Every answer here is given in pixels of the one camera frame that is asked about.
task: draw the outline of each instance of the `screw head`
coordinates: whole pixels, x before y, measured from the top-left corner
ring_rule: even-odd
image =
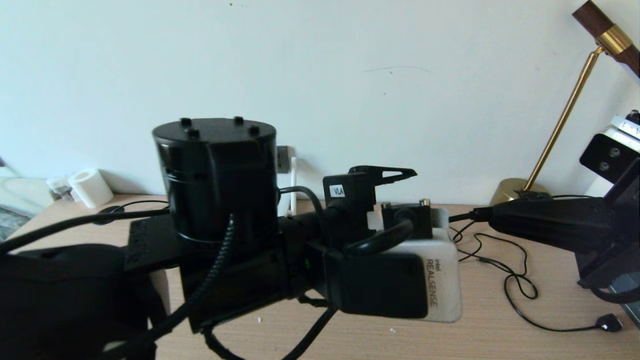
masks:
[[[611,150],[609,150],[609,156],[612,158],[617,158],[618,156],[620,156],[620,149],[617,147],[612,147]]]
[[[200,137],[200,132],[196,129],[188,129],[187,136],[189,136],[190,139],[197,139]]]
[[[251,135],[258,135],[260,133],[260,128],[258,127],[258,125],[251,125],[249,127],[249,133]]]
[[[180,118],[180,126],[182,127],[191,127],[191,119],[188,117]]]

